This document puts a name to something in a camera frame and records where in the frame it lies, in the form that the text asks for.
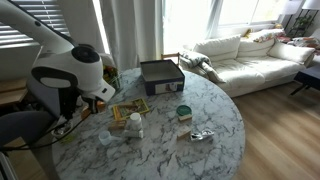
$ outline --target cable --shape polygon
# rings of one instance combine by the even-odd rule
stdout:
[[[58,141],[60,141],[61,139],[65,138],[67,135],[69,135],[75,128],[77,128],[83,121],[78,122],[70,131],[68,131],[67,133],[65,133],[61,138],[56,138],[55,141],[48,143],[48,144],[44,144],[44,145],[40,145],[40,146],[34,146],[34,147],[28,147],[28,148],[23,148],[24,146],[27,146],[27,144],[18,146],[18,147],[1,147],[0,151],[20,151],[20,150],[31,150],[31,149],[39,149],[39,148],[43,148],[46,146],[50,146]]]
[[[63,127],[65,124],[67,124],[69,121],[65,121],[65,122],[63,122],[63,123],[61,123],[61,124],[59,124],[59,125],[57,125],[57,126],[55,126],[55,127],[53,127],[53,128],[51,128],[51,129],[49,129],[49,130],[47,130],[45,133],[43,133],[37,140],[34,140],[33,142],[37,142],[37,141],[39,141],[41,138],[43,138],[45,135],[47,135],[48,133],[50,133],[51,131],[53,131],[53,130],[56,130],[57,128],[61,128],[61,127]],[[25,146],[30,146],[30,145],[32,145],[32,143],[25,143],[25,144],[23,144],[23,145],[20,145],[20,146],[17,146],[17,147],[15,147],[15,149],[14,150],[18,150],[18,149],[21,149],[21,148],[23,148],[23,147],[25,147]]]

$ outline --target sofa cushion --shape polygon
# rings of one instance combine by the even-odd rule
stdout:
[[[240,35],[209,39],[195,44],[193,51],[202,53],[211,61],[235,59],[238,54]]]
[[[236,61],[260,72],[266,81],[280,79],[305,69],[304,65],[270,56],[237,58]]]
[[[233,59],[212,62],[212,66],[218,76],[226,82],[226,90],[258,86],[265,82],[260,72]]]
[[[295,47],[277,42],[270,49],[268,55],[275,58],[303,64],[314,51],[314,48]]]
[[[253,42],[246,38],[242,38],[239,45],[237,57],[256,57],[266,56],[267,52],[274,45],[275,40],[271,39],[262,43]]]

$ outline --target round table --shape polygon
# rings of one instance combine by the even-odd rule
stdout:
[[[76,129],[72,142],[52,145],[60,178],[231,179],[245,147],[241,115],[218,86],[196,74],[183,73],[183,91],[147,96],[140,68],[125,71],[122,89],[108,104],[144,98],[150,108],[142,115],[144,138],[124,138],[103,146],[98,134],[113,121],[112,111],[109,107],[105,113],[91,115]],[[191,107],[192,121],[179,122],[179,105]],[[203,141],[177,141],[184,126],[192,132],[210,129],[215,135]]]

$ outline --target window blind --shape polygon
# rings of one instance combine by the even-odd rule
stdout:
[[[68,28],[56,0],[12,0],[21,8],[46,23],[48,26],[69,35]],[[34,40],[0,22],[0,46],[30,43]]]

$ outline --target black box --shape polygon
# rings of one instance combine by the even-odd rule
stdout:
[[[140,65],[148,96],[183,91],[185,76],[172,60],[146,61]]]

